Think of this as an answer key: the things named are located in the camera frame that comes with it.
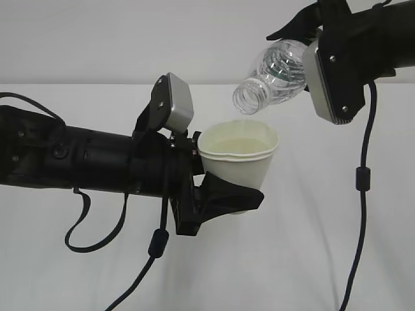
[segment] black strap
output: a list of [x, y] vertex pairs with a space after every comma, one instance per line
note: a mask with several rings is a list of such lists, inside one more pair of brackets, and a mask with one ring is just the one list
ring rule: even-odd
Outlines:
[[127, 212], [128, 193], [125, 193], [124, 194], [123, 212], [121, 213], [121, 217], [120, 217], [117, 225], [113, 229], [113, 231], [104, 240], [96, 243], [95, 245], [88, 246], [88, 247], [85, 247], [85, 248], [78, 248], [76, 246], [72, 246], [69, 243], [69, 239], [71, 238], [71, 234], [72, 234], [73, 230], [85, 219], [86, 215], [88, 215], [89, 208], [91, 207], [91, 198], [87, 194], [79, 191], [78, 188], [73, 189], [73, 193], [79, 194], [79, 195], [82, 196], [82, 200], [84, 201], [84, 206], [82, 208], [82, 213], [81, 213], [78, 221], [66, 233], [66, 236], [65, 236], [65, 245], [71, 251], [74, 251], [75, 253], [92, 253], [93, 251], [97, 251], [98, 249], [101, 249], [104, 246], [108, 245], [119, 234], [119, 232], [123, 228], [124, 221], [125, 221], [125, 216], [126, 216], [126, 212]]

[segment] bottle neck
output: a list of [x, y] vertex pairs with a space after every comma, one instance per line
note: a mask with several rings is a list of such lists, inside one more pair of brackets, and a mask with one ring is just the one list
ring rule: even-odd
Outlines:
[[270, 94], [264, 81], [248, 78], [233, 92], [233, 103], [243, 114], [253, 115], [270, 104]]

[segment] cup rim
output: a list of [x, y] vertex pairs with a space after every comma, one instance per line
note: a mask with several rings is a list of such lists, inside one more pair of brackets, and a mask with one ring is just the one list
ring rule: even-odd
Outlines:
[[[216, 157], [227, 157], [228, 156], [228, 157], [249, 158], [249, 157], [260, 157], [260, 156], [263, 156], [263, 155], [273, 154], [275, 152], [275, 150], [278, 148], [278, 146], [279, 146], [279, 135], [278, 135], [278, 132], [275, 129], [273, 129], [271, 126], [269, 126], [267, 123], [261, 122], [261, 121], [258, 121], [258, 120], [237, 119], [237, 120], [232, 120], [232, 121], [228, 121], [228, 122], [218, 123], [218, 124], [212, 126], [210, 129], [212, 129], [212, 128], [216, 127], [216, 126], [219, 126], [221, 124], [232, 123], [232, 122], [255, 122], [255, 123], [261, 123], [263, 126], [266, 126], [269, 130], [271, 130], [276, 135], [277, 144], [275, 145], [275, 147], [273, 147], [271, 149], [268, 149], [268, 150], [265, 150], [265, 151], [260, 151], [260, 152], [255, 152], [255, 153], [252, 153], [252, 154], [233, 154], [233, 153], [230, 153], [230, 152], [210, 152], [210, 151], [203, 151], [203, 150], [201, 150], [198, 147], [199, 154], [205, 154], [205, 155], [216, 156]], [[201, 141], [201, 139], [203, 138], [204, 134], [205, 133], [208, 133], [210, 129], [208, 129], [205, 132], [202, 132], [202, 134], [200, 134], [199, 141]]]
[[259, 156], [259, 157], [246, 157], [246, 158], [240, 158], [240, 159], [231, 159], [228, 157], [213, 157], [209, 154], [205, 154], [204, 152], [199, 152], [200, 157], [203, 159], [213, 160], [213, 161], [220, 161], [220, 162], [255, 162], [264, 160], [268, 157], [272, 157], [274, 155], [273, 152], [269, 152], [265, 155]]

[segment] white wall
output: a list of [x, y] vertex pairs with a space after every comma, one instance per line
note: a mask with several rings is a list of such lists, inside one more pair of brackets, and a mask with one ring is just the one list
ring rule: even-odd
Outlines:
[[[234, 86], [193, 86], [191, 131], [240, 117]], [[368, 165], [368, 234], [348, 310], [415, 310], [415, 106], [413, 85], [380, 85]], [[130, 134], [151, 86], [1, 86], [39, 100], [68, 124]], [[2, 100], [2, 104], [17, 104]], [[174, 236], [130, 310], [336, 310], [353, 260], [360, 221], [354, 189], [365, 108], [352, 124], [319, 119], [307, 93], [257, 119], [281, 146], [263, 186], [260, 210], [223, 216], [196, 238]], [[93, 206], [74, 232], [86, 246], [121, 212], [121, 194], [88, 192]], [[160, 201], [133, 197], [121, 234], [107, 248], [76, 254], [64, 246], [81, 200], [68, 190], [0, 187], [0, 310], [104, 310], [136, 278], [158, 225]], [[174, 232], [169, 220], [169, 231]]]
[[[381, 0], [348, 0], [353, 12]], [[239, 83], [265, 37], [316, 0], [2, 0], [0, 83]], [[403, 69], [392, 82], [415, 82]]]

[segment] water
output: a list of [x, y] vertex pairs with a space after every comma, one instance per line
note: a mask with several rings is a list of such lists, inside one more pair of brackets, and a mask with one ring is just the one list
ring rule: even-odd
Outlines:
[[258, 139], [235, 138], [215, 143], [209, 151], [221, 154], [254, 154], [269, 149], [267, 144]]

